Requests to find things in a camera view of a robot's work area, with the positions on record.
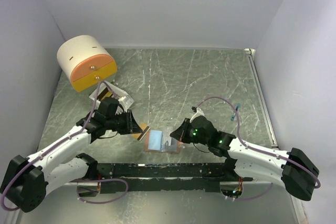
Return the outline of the gold black-stripe credit card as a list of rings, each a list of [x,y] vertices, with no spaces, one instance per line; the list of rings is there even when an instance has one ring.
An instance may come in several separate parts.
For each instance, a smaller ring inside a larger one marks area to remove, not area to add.
[[[139,142],[142,141],[146,137],[146,135],[149,133],[151,129],[150,126],[147,125],[146,123],[141,123],[140,128],[142,129],[141,133],[132,134],[132,137]]]

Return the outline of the white crest credit card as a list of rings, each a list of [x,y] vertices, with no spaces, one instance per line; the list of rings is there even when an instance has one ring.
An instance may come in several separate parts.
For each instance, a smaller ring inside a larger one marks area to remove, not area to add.
[[[162,131],[162,152],[166,153],[177,153],[178,152],[178,141],[172,137],[170,134],[173,132],[171,126],[166,126]]]

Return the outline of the pink blue card holder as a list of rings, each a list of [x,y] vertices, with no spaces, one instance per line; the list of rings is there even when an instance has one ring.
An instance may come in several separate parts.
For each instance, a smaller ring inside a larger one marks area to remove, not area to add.
[[[145,148],[146,152],[157,152],[157,153],[166,153],[162,152],[162,131],[161,130],[150,130],[145,138]],[[178,141],[178,152],[180,152],[180,143]]]

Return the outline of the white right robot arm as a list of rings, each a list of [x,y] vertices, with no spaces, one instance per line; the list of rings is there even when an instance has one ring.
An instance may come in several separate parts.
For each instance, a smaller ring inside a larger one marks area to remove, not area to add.
[[[227,180],[242,177],[270,182],[304,201],[311,200],[316,188],[319,170],[298,148],[288,152],[240,141],[233,134],[215,129],[202,115],[185,119],[170,137],[185,144],[203,144],[214,155],[232,161],[223,167]]]

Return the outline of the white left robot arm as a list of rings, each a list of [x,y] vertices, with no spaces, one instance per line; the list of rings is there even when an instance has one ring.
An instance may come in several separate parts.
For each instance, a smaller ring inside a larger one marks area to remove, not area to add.
[[[15,156],[9,163],[1,184],[1,207],[8,199],[14,210],[30,212],[55,189],[73,180],[93,181],[98,177],[98,162],[77,151],[102,138],[106,131],[120,135],[141,134],[132,111],[118,112],[120,102],[105,98],[63,137],[27,157]]]

